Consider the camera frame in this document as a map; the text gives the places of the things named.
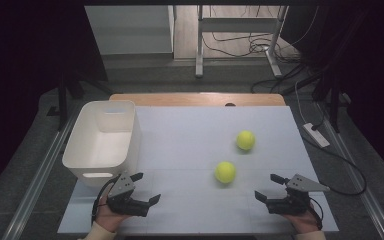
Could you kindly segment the white power strip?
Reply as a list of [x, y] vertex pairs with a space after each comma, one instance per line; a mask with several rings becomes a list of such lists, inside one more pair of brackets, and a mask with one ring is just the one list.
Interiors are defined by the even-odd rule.
[[304, 124], [303, 128], [306, 133], [317, 143], [319, 147], [325, 148], [330, 145], [330, 142], [318, 130], [313, 130], [312, 123]]

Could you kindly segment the grey metal desk frame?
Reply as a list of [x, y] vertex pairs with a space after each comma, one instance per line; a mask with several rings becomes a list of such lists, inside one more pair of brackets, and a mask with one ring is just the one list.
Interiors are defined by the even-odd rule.
[[282, 73], [275, 58], [275, 47], [287, 12], [287, 6], [280, 6], [276, 17], [272, 18], [205, 18], [203, 6], [198, 6], [198, 35], [195, 76], [203, 76], [203, 34], [205, 32], [221, 33], [269, 33], [272, 35], [270, 45], [264, 48], [273, 75], [281, 77]]

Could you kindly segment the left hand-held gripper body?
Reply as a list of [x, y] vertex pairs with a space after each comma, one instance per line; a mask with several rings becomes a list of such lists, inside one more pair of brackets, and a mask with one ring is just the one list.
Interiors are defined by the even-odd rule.
[[132, 194], [135, 182], [127, 172], [121, 173], [107, 195], [107, 205], [112, 212], [120, 215], [146, 217], [150, 205], [148, 202], [134, 200]]

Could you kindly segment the white plastic bin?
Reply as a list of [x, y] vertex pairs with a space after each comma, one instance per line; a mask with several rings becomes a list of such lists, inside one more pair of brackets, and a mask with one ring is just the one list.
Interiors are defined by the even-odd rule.
[[86, 186], [137, 172], [141, 129], [132, 101], [85, 104], [74, 124], [62, 163]]

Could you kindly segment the person's right hand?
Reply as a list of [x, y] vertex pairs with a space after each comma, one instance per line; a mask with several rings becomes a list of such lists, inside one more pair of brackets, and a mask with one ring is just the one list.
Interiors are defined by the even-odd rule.
[[307, 210], [305, 213], [294, 216], [284, 215], [298, 234], [307, 234], [319, 231], [316, 217]]

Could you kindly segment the aluminium floor rail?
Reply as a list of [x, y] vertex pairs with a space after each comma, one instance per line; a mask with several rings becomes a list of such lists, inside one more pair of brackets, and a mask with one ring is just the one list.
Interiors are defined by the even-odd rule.
[[337, 132], [328, 121], [329, 114], [324, 107], [318, 103], [314, 106], [324, 115], [323, 126], [338, 155], [354, 164], [352, 167], [346, 163], [345, 168], [354, 187], [363, 191], [359, 197], [380, 239], [384, 240], [384, 208], [376, 195], [377, 181], [384, 180], [384, 164], [380, 156], [350, 120], [345, 121], [349, 125]]
[[5, 230], [2, 240], [20, 239], [45, 186], [45, 183], [51, 173], [51, 170], [59, 156], [59, 152], [63, 147], [64, 141], [67, 138], [69, 131], [74, 126], [75, 118], [77, 117], [78, 113], [79, 109], [73, 108], [69, 114], [67, 122], [53, 138], [48, 151], [42, 159], [30, 185], [28, 186], [19, 206], [13, 215], [13, 218]]

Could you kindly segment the yellow tennis ball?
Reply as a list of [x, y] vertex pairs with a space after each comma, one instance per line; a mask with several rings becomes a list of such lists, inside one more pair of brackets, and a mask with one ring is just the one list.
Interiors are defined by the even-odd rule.
[[215, 178], [223, 183], [228, 184], [231, 183], [236, 177], [236, 168], [231, 162], [220, 162], [217, 164], [214, 171]]
[[236, 137], [236, 145], [245, 151], [251, 150], [255, 144], [255, 136], [251, 131], [243, 130]]

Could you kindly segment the black stand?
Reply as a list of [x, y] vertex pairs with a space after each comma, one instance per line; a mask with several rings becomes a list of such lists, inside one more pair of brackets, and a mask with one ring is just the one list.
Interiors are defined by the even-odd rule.
[[339, 133], [338, 126], [338, 109], [339, 109], [339, 94], [340, 94], [340, 81], [336, 75], [331, 71], [324, 71], [321, 79], [316, 84], [312, 93], [315, 101], [322, 101], [327, 96], [330, 96], [329, 108], [329, 122], [336, 133]]
[[58, 130], [62, 130], [68, 121], [67, 94], [71, 94], [74, 99], [82, 99], [85, 94], [80, 84], [81, 81], [101, 90], [108, 96], [114, 94], [112, 89], [80, 70], [63, 72], [57, 85], [58, 106], [52, 106], [47, 113], [48, 116], [59, 117]]

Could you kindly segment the white table cover board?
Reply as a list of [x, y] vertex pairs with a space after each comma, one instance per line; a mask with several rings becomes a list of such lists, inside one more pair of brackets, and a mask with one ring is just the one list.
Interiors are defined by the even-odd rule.
[[[122, 235], [259, 235], [290, 234], [284, 218], [257, 201], [258, 191], [282, 198], [283, 186], [271, 174], [317, 177], [291, 110], [280, 107], [139, 107], [141, 129], [138, 172], [133, 198], [160, 194], [146, 217], [133, 217]], [[243, 130], [255, 144], [236, 145]], [[220, 162], [231, 162], [235, 179], [228, 184], [214, 175]]]

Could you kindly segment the white cabinet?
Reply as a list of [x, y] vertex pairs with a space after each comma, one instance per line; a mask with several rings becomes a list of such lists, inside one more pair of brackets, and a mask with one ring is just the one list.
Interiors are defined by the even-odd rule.
[[158, 6], [86, 6], [102, 55], [173, 52], [174, 8]]

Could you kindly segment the person's left hand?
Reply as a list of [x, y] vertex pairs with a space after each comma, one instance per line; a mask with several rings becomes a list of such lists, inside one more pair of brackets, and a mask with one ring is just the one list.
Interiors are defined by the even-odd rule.
[[109, 232], [117, 232], [121, 223], [129, 218], [129, 215], [114, 213], [106, 204], [107, 198], [101, 197], [98, 203], [95, 222]]

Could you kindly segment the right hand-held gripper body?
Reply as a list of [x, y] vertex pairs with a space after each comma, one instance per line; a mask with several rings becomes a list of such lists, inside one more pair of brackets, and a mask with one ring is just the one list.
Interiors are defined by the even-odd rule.
[[284, 186], [286, 196], [267, 199], [266, 207], [271, 214], [300, 215], [310, 207], [310, 192], [327, 192], [330, 188], [302, 175], [295, 174]]

